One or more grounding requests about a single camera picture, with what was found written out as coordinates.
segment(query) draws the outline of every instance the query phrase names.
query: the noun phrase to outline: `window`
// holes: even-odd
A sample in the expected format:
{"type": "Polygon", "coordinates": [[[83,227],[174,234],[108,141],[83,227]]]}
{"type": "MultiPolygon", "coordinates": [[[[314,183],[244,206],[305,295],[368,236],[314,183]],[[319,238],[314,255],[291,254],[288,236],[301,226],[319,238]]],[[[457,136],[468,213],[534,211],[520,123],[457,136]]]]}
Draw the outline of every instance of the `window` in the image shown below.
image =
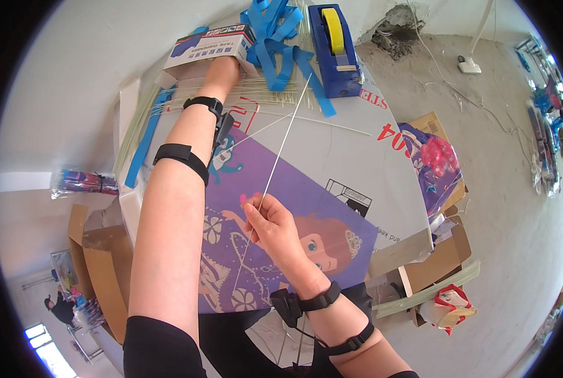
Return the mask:
{"type": "Polygon", "coordinates": [[[50,370],[55,378],[76,378],[77,374],[69,366],[63,355],[54,344],[52,337],[43,324],[27,329],[25,336],[29,345],[42,360],[43,364],[50,370]]]}

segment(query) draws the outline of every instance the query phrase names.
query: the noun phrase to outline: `concrete floor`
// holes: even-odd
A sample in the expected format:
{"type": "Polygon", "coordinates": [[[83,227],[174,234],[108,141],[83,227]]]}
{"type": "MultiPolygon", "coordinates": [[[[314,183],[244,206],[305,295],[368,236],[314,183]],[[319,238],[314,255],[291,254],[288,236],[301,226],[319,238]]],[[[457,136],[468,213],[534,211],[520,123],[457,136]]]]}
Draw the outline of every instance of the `concrete floor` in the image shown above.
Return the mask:
{"type": "MultiPolygon", "coordinates": [[[[475,50],[483,70],[479,76],[463,75],[457,68],[456,57],[470,38],[425,36],[424,41],[447,80],[494,111],[505,129],[521,127],[532,137],[524,105],[531,76],[511,47],[498,43],[495,50],[498,89],[491,76],[491,41],[481,40],[475,50]],[[506,115],[500,92],[517,126],[506,115]]],[[[470,199],[466,213],[460,214],[473,251],[470,261],[482,261],[479,277],[465,286],[479,313],[452,336],[429,325],[417,329],[406,313],[375,324],[422,378],[503,377],[527,348],[563,284],[563,191],[556,198],[536,195],[517,135],[505,134],[490,114],[464,98],[460,107],[420,43],[397,62],[372,43],[358,46],[357,53],[398,122],[430,111],[438,115],[470,191],[458,204],[463,210],[470,199]]],[[[523,143],[528,151],[525,138],[523,143]]],[[[563,186],[563,166],[559,169],[563,186]]],[[[253,328],[247,334],[265,355],[277,359],[283,342],[279,316],[272,312],[253,328]]],[[[300,364],[311,361],[312,350],[302,346],[300,364]]],[[[297,354],[298,343],[286,338],[279,365],[291,365],[297,354]]]]}

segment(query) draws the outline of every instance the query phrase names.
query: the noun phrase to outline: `shopping bag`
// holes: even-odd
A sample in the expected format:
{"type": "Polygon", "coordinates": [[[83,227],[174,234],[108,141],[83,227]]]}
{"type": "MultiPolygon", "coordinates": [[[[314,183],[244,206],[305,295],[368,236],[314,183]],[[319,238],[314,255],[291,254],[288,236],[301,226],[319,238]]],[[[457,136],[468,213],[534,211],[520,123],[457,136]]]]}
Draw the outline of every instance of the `shopping bag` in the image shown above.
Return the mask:
{"type": "Polygon", "coordinates": [[[434,299],[424,302],[419,313],[433,327],[444,329],[451,335],[452,329],[477,314],[477,309],[468,301],[464,291],[452,283],[439,290],[434,299]]]}

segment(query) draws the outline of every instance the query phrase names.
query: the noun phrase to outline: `blue tape dispenser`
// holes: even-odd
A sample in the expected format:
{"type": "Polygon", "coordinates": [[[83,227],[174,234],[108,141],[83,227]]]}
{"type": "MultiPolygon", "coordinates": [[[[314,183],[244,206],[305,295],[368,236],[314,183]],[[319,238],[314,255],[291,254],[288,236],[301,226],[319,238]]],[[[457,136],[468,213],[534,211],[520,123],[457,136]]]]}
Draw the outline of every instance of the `blue tape dispenser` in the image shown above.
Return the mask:
{"type": "Polygon", "coordinates": [[[360,95],[363,76],[338,4],[311,5],[308,18],[325,96],[332,99],[360,95]]]}

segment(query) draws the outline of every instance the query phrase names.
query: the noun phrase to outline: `white wall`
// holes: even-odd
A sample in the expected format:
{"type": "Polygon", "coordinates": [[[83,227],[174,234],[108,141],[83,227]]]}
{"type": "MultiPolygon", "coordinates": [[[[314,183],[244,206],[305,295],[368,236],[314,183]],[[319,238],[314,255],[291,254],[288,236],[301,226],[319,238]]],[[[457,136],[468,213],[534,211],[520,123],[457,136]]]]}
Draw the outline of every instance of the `white wall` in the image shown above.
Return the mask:
{"type": "Polygon", "coordinates": [[[89,212],[106,208],[114,196],[73,193],[50,199],[50,191],[0,193],[0,265],[5,278],[52,269],[50,254],[69,248],[67,224],[74,203],[89,212]]]}
{"type": "MultiPolygon", "coordinates": [[[[69,335],[69,332],[67,332],[66,325],[60,322],[55,315],[49,312],[44,306],[44,298],[47,298],[49,294],[56,302],[56,282],[51,281],[49,283],[42,283],[41,285],[27,290],[21,289],[22,284],[35,281],[45,276],[50,276],[50,272],[41,272],[7,282],[10,298],[14,304],[23,328],[28,329],[39,323],[44,324],[59,352],[80,377],[121,377],[121,374],[115,369],[104,354],[97,356],[93,360],[94,365],[91,365],[83,359],[80,353],[76,352],[71,347],[70,342],[73,338],[69,335]]],[[[98,332],[108,336],[103,329],[99,329],[98,332]]],[[[97,345],[89,334],[80,335],[79,333],[76,333],[76,337],[82,346],[87,348],[87,352],[96,350],[97,345]]]]}
{"type": "MultiPolygon", "coordinates": [[[[327,3],[317,0],[316,3],[327,3]]],[[[512,0],[498,0],[498,41],[516,43],[532,26],[512,0]]],[[[179,36],[237,14],[232,0],[65,1],[28,51],[0,130],[0,172],[50,172],[61,166],[108,172],[112,118],[120,87],[161,58],[179,36]]],[[[339,0],[352,37],[398,3],[339,0]]],[[[486,0],[414,1],[423,30],[472,35],[486,0]]],[[[484,38],[491,39],[492,19],[484,38]]]]}

